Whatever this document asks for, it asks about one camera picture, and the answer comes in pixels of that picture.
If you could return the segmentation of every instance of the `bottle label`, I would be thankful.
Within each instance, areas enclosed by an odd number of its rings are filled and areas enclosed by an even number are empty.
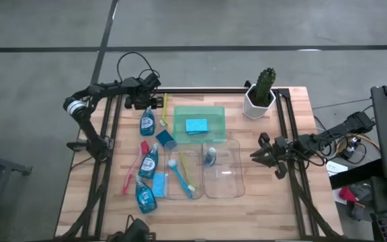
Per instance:
[[[142,118],[141,119],[141,128],[148,128],[153,125],[153,120],[151,118]]]
[[[144,159],[144,161],[142,162],[142,165],[141,165],[141,170],[151,171],[151,170],[153,170],[153,168],[155,168],[155,162],[153,161],[153,159],[149,158],[149,157]]]

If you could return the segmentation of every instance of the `potted cactus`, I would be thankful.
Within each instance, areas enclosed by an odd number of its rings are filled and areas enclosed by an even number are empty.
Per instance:
[[[275,81],[275,71],[267,68],[262,71],[256,84],[253,84],[245,94],[243,114],[251,119],[257,119],[271,107],[275,101],[271,86]]]

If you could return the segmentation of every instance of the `cactus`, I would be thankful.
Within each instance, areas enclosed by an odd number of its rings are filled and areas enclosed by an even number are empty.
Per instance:
[[[269,90],[275,81],[275,71],[273,68],[267,68],[262,71],[258,77],[258,82],[255,87],[255,95],[252,102],[256,106],[268,107],[269,102]]]

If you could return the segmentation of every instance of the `blue dish soap bottle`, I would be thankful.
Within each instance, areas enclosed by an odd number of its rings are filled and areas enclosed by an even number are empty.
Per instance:
[[[143,136],[152,136],[155,133],[155,116],[153,116],[151,107],[148,107],[142,114],[140,120],[140,134]]]
[[[137,198],[138,206],[143,214],[152,212],[158,208],[155,197],[153,196],[152,190],[141,180],[141,177],[136,177],[136,188],[135,196]]]
[[[143,178],[152,179],[155,174],[156,167],[158,166],[158,144],[153,144],[151,151],[147,153],[141,163],[138,175]]]

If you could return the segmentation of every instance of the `blue toothbrush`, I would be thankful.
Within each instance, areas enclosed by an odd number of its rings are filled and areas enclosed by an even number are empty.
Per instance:
[[[187,185],[183,180],[183,178],[181,177],[179,170],[177,170],[177,162],[174,159],[171,159],[168,161],[168,166],[175,172],[175,174],[179,178],[181,187],[183,188],[183,190],[185,190],[187,198],[192,199],[191,191],[189,190],[189,188],[187,188]]]

